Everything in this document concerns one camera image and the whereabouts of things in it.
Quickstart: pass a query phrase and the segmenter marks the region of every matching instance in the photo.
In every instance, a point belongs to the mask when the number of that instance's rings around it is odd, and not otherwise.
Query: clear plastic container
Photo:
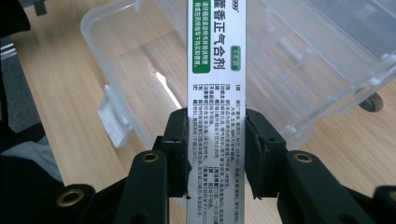
[[[151,149],[169,114],[187,105],[186,4],[146,0],[138,12],[135,0],[120,0],[82,20],[110,83],[99,114],[116,147],[135,130]],[[249,0],[247,107],[270,120],[288,149],[298,148],[315,121],[395,77],[394,36],[389,0]]]

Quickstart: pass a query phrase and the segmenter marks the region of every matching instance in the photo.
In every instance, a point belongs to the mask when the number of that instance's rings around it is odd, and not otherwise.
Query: wooden table
[[[48,14],[25,9],[32,30],[12,36],[29,88],[66,185],[89,184],[101,190],[124,178],[133,156],[143,150],[138,138],[115,149],[97,108],[106,83],[79,30],[83,15],[107,0],[50,0]],[[366,195],[375,186],[396,185],[396,81],[379,94],[384,109],[354,108],[317,123],[301,149],[317,155],[343,184]],[[276,200],[254,201],[246,191],[246,223],[279,223]],[[185,210],[172,203],[172,223],[185,222]]]

